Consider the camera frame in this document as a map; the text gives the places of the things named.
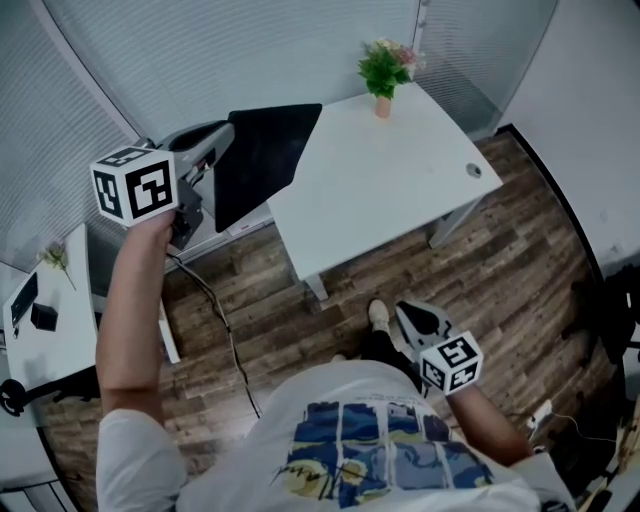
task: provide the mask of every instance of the power cord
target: power cord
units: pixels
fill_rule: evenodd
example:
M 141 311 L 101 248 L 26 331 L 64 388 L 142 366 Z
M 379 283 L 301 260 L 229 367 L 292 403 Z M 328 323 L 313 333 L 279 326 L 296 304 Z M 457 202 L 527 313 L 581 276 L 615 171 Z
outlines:
M 567 420 L 571 420 L 573 422 L 573 424 L 576 426 L 576 432 L 578 433 L 578 435 L 582 438 L 582 439 L 586 439 L 587 441 L 606 441 L 608 443 L 613 443 L 613 444 L 617 444 L 618 441 L 617 439 L 607 439 L 605 437 L 589 437 L 589 436 L 585 436 L 582 434 L 582 432 L 580 432 L 580 427 L 578 427 L 578 422 L 572 417 L 572 416 L 565 416 L 564 414 L 556 414 L 555 412 L 551 412 L 551 414 L 553 416 L 556 416 L 558 418 L 564 418 Z M 533 432 L 531 432 L 531 435 L 529 436 L 529 441 L 531 441 L 531 439 L 533 439 L 533 436 L 536 435 L 536 433 L 538 432 L 538 427 L 533 429 Z
M 240 363 L 240 359 L 238 358 L 238 351 L 236 350 L 236 344 L 233 341 L 233 333 L 231 332 L 231 327 L 229 326 L 229 322 L 227 321 L 227 317 L 222 310 L 222 306 L 220 305 L 220 301 L 216 296 L 215 292 L 211 289 L 211 287 L 202 279 L 198 274 L 196 274 L 193 270 L 187 267 L 182 260 L 178 256 L 174 256 L 173 254 L 167 253 L 167 256 L 171 258 L 175 264 L 178 266 L 180 270 L 182 270 L 185 274 L 187 274 L 196 286 L 200 289 L 202 293 L 204 293 L 205 297 L 211 304 L 211 310 L 213 314 L 217 316 L 227 329 L 227 335 L 229 336 L 229 344 L 231 345 L 231 351 L 233 353 L 233 362 L 236 367 L 236 371 L 242 378 L 244 383 L 245 391 L 247 392 L 247 397 L 249 398 L 249 402 L 251 402 L 251 407 L 253 407 L 253 412 L 255 412 L 258 419 L 260 419 L 260 415 L 262 414 L 262 409 L 260 408 L 260 404 L 255 399 L 251 388 L 249 387 L 249 379 L 247 377 L 246 372 L 242 368 L 242 364 Z

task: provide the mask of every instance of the small vase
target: small vase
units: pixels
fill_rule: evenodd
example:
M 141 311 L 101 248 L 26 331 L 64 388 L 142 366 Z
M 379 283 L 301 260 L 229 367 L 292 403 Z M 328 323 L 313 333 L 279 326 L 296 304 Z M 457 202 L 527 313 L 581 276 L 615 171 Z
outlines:
M 376 115 L 380 119 L 387 119 L 391 115 L 391 100 L 389 98 L 378 96 Z

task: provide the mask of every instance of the electrical outlet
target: electrical outlet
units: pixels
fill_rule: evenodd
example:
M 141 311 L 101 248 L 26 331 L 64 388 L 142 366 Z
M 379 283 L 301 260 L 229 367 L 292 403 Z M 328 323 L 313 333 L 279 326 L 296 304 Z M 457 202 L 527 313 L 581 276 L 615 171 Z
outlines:
M 551 406 L 551 400 L 545 400 L 544 403 L 538 407 L 536 412 L 533 413 L 533 416 L 527 420 L 527 427 L 532 430 L 537 429 L 542 421 L 550 416 L 553 411 L 553 407 Z

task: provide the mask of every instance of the white t-shirt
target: white t-shirt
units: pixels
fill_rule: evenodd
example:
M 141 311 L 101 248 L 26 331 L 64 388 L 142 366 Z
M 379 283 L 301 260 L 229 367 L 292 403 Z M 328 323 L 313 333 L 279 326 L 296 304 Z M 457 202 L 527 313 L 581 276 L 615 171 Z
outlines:
M 575 510 L 547 454 L 500 466 L 449 430 L 403 373 L 373 361 L 289 379 L 242 448 L 189 483 L 155 420 L 113 411 L 100 424 L 96 479 L 102 512 Z

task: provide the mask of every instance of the man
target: man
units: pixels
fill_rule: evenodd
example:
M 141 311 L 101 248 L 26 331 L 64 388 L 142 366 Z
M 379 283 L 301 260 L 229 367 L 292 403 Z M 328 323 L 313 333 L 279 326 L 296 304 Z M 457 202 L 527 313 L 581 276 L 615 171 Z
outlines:
M 158 394 L 172 219 L 169 212 L 131 228 L 114 269 L 97 348 L 101 510 L 574 510 L 549 456 L 534 455 L 477 387 L 448 398 L 468 445 L 435 415 L 391 345 L 380 301 L 369 308 L 369 360 L 332 362 L 285 382 L 243 447 L 187 483 Z

